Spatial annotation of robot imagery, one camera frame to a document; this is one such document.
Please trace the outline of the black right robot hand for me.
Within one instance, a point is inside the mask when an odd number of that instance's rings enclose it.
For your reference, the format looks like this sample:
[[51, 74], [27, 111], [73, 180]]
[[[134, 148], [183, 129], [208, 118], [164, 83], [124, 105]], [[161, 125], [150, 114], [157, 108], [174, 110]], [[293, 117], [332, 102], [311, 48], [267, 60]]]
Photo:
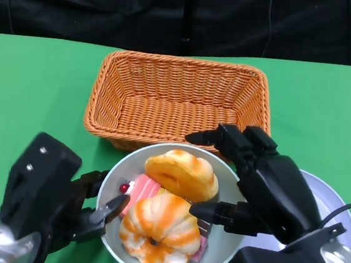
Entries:
[[296, 163], [277, 151], [259, 126], [243, 131], [232, 124], [185, 136], [188, 143], [214, 146], [231, 161], [237, 186], [266, 228], [283, 244], [319, 228], [322, 222], [315, 197]]

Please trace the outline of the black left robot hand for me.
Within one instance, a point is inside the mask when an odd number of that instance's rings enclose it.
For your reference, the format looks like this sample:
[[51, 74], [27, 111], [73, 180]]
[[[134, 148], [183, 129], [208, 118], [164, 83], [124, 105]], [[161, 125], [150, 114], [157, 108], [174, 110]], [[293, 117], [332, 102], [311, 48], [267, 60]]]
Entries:
[[98, 195], [109, 171], [92, 171], [70, 182], [69, 194], [52, 223], [49, 253], [65, 248], [70, 242], [88, 242], [106, 233], [106, 225], [126, 208], [129, 195], [121, 194], [99, 207], [83, 207], [86, 199]]

